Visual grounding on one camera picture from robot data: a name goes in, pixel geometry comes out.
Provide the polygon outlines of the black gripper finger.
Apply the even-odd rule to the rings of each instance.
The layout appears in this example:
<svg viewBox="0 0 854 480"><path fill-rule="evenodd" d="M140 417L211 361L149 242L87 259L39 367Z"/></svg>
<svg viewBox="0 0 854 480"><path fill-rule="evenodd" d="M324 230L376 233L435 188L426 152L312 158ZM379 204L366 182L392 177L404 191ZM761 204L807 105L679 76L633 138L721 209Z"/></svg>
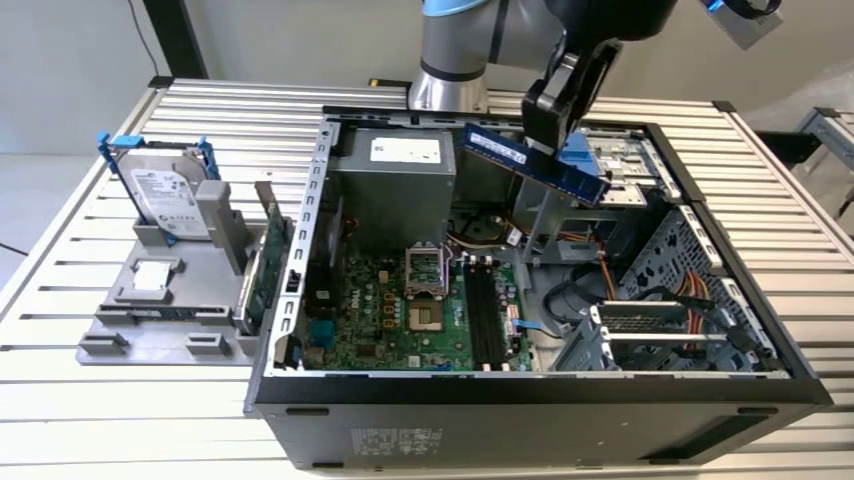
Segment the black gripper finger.
<svg viewBox="0 0 854 480"><path fill-rule="evenodd" d="M566 140L574 120L572 105L579 94L584 60L570 49L563 33L548 57L546 70L522 101L526 142L540 153L555 153Z"/></svg>
<svg viewBox="0 0 854 480"><path fill-rule="evenodd" d="M623 43L611 39L603 41L590 54L590 65L584 69L584 76L572 109L572 129L578 128L582 118L588 113L599 94L605 79L609 75L623 48Z"/></svg>

